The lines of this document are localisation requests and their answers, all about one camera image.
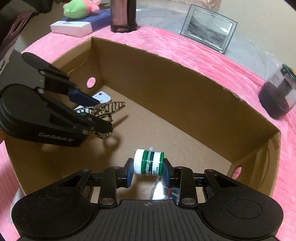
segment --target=plush toy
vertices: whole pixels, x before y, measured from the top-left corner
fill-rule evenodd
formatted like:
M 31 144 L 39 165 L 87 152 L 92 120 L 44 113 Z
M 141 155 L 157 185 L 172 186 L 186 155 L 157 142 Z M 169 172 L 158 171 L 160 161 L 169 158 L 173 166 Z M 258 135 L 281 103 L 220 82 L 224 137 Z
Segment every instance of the plush toy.
M 72 0 L 64 5 L 64 16 L 72 19 L 85 18 L 92 13 L 97 13 L 102 0 Z

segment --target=white remote control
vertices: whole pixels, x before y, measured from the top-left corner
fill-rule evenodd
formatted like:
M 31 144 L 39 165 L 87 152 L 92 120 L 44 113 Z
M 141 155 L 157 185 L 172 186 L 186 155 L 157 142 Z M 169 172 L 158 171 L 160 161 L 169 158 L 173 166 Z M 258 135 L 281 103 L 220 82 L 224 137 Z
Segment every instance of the white remote control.
M 111 101 L 111 97 L 109 95 L 107 95 L 104 91 L 100 91 L 100 92 L 96 93 L 95 95 L 93 95 L 93 98 L 100 101 L 101 104 Z M 79 105 L 74 110 L 77 110 L 77 109 L 80 109 L 83 107 L 84 106 Z

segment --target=glass picture frame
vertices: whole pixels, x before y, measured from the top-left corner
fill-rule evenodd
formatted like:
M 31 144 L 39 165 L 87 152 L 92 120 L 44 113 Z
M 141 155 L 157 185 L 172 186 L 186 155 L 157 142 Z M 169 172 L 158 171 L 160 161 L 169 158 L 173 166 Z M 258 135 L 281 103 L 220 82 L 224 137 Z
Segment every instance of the glass picture frame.
M 192 4 L 180 34 L 224 54 L 236 27 L 236 21 Z

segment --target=pink corduroy fabric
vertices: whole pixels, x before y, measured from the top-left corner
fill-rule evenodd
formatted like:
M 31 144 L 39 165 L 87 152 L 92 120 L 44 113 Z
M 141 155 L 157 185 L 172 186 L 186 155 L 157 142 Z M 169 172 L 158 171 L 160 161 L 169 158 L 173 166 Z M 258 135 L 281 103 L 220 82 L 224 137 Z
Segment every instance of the pink corduroy fabric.
M 281 131 L 281 154 L 273 198 L 283 208 L 284 220 L 277 237 L 280 241 L 294 241 L 296 237 L 296 162 L 294 161 L 296 154 L 296 110 L 290 111 L 281 121 L 273 120 L 258 100 L 259 90 L 264 84 L 263 79 L 202 44 L 155 27 L 143 26 L 137 31 L 125 34 L 112 33 L 110 27 L 106 27 L 83 38 L 49 33 L 25 51 L 32 52 L 44 60 L 52 62 L 92 36 L 140 48 L 193 69 L 237 94 L 279 128 Z M 13 177 L 3 144 L 0 149 L 2 164 L 0 183 L 2 186 L 7 183 L 3 189 L 5 189 L 4 193 L 8 192 L 7 197 L 0 196 L 0 232 L 6 241 L 14 241 L 17 235 L 14 233 L 15 229 L 8 224 L 6 209 L 8 208 L 8 201 L 12 199 L 13 193 L 17 189 L 17 183 Z

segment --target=dark bottle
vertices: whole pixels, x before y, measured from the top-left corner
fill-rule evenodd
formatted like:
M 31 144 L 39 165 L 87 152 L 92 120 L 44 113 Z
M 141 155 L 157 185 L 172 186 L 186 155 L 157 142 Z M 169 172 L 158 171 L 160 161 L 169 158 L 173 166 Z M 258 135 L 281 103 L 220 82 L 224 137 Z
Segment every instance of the dark bottle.
M 274 119 L 280 119 L 296 104 L 296 75 L 283 64 L 263 85 L 259 100 Z
M 128 33 L 137 30 L 136 0 L 111 0 L 111 31 Z

